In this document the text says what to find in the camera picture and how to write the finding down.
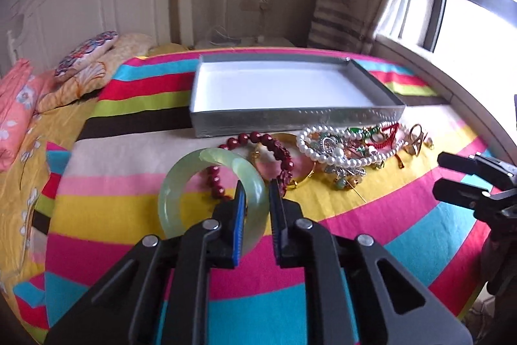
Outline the green jade bangle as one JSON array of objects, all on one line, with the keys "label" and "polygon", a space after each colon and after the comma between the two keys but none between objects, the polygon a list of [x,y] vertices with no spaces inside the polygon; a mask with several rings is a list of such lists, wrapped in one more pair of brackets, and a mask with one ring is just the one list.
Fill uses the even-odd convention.
[{"label": "green jade bangle", "polygon": [[247,216],[243,235],[243,253],[251,252],[266,230],[269,214],[265,182],[255,167],[240,155],[218,148],[192,151],[169,170],[160,187],[158,215],[166,238],[183,235],[187,228],[181,220],[180,201],[187,182],[196,173],[210,167],[230,169],[245,189]]}]

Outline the silver pearl brooch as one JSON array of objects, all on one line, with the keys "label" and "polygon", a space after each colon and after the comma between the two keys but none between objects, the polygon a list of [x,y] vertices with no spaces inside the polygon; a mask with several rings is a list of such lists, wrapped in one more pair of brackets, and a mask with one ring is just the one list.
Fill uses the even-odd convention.
[{"label": "silver pearl brooch", "polygon": [[360,161],[364,157],[364,146],[361,142],[322,132],[317,133],[314,146],[315,152],[318,154],[315,163],[325,173],[333,174],[336,178],[363,177],[366,175],[366,170],[361,165],[345,168],[337,163],[340,158]]}]

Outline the gold bangle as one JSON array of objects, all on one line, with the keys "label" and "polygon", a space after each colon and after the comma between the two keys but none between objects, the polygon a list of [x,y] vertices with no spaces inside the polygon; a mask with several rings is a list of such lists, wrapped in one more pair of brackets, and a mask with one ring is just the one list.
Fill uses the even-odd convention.
[{"label": "gold bangle", "polygon": [[[301,187],[314,174],[316,163],[298,151],[295,135],[281,132],[272,134],[272,137],[284,152],[280,153],[279,148],[271,151],[266,145],[256,144],[250,155],[251,163],[266,182],[276,178],[284,192]],[[291,159],[291,170],[282,169],[283,158]]]}]

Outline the grey shallow jewelry box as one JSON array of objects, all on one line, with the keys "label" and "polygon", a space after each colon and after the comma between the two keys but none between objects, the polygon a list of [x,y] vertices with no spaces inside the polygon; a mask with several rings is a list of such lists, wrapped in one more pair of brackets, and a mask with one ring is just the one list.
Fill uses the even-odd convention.
[{"label": "grey shallow jewelry box", "polygon": [[196,136],[396,122],[405,103],[350,57],[205,52],[190,103]]}]

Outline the yellow floral bed sheet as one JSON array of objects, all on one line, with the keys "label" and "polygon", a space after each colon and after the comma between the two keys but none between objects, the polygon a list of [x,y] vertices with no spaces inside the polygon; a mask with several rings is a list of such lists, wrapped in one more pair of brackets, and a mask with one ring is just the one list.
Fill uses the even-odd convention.
[{"label": "yellow floral bed sheet", "polygon": [[[186,52],[186,47],[158,46],[144,57],[175,52]],[[55,157],[65,157],[101,89],[45,113],[35,109],[15,161],[7,171],[1,171],[1,291],[8,308],[36,341],[44,340],[47,334],[45,308],[41,303],[30,306],[27,299],[15,295],[14,288],[42,275],[53,208],[52,198],[43,191],[52,177],[49,163]]]}]

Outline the yellow shell pattern pillow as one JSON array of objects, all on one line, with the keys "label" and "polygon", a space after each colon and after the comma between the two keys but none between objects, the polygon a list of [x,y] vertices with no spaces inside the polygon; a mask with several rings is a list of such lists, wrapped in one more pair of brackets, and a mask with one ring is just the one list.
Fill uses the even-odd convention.
[{"label": "yellow shell pattern pillow", "polygon": [[63,82],[59,88],[43,96],[36,108],[38,113],[69,105],[84,95],[105,87],[118,67],[129,59],[145,56],[153,46],[154,40],[143,33],[120,36],[111,49]]}]

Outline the folded pink floral quilt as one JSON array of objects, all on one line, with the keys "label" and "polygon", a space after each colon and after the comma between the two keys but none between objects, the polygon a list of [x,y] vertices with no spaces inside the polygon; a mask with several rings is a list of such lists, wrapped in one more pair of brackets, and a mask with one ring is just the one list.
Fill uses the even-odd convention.
[{"label": "folded pink floral quilt", "polygon": [[53,72],[36,75],[28,59],[19,59],[1,79],[1,171],[17,157],[39,100],[53,87]]}]

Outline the embroidered floral small pillow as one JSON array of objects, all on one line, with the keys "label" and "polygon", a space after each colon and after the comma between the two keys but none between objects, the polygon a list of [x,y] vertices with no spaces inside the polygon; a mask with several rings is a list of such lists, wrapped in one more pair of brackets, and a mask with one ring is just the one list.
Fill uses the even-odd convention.
[{"label": "embroidered floral small pillow", "polygon": [[85,40],[59,62],[54,79],[57,82],[67,81],[108,52],[118,38],[116,31],[104,31]]}]

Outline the white nightstand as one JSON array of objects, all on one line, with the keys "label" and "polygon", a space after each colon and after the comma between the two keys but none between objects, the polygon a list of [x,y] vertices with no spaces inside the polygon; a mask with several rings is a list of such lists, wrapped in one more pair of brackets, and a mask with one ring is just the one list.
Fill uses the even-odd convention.
[{"label": "white nightstand", "polygon": [[196,50],[240,48],[240,47],[294,47],[294,44],[282,37],[245,37],[204,39],[195,44]]}]

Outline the slim white desk lamp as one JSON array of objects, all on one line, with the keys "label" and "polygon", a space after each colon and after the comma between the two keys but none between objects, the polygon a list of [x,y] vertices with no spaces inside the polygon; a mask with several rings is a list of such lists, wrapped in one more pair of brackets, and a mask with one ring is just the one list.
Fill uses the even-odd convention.
[{"label": "slim white desk lamp", "polygon": [[221,22],[210,30],[208,43],[214,47],[237,46],[239,38],[233,37],[228,32],[228,4],[229,0],[222,0]]}]

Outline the white wooden headboard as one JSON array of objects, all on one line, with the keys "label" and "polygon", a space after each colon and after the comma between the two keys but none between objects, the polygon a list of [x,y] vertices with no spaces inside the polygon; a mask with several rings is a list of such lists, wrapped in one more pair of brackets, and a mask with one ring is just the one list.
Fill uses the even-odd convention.
[{"label": "white wooden headboard", "polygon": [[139,32],[155,45],[195,43],[193,0],[26,0],[6,33],[11,62],[28,59],[43,71],[83,40],[103,31]]}]

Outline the wall socket panel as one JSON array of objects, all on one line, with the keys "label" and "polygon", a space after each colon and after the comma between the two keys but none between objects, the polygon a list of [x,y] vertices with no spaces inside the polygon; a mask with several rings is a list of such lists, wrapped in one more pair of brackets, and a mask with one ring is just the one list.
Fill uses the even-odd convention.
[{"label": "wall socket panel", "polygon": [[242,11],[267,11],[271,9],[271,0],[240,0]]}]

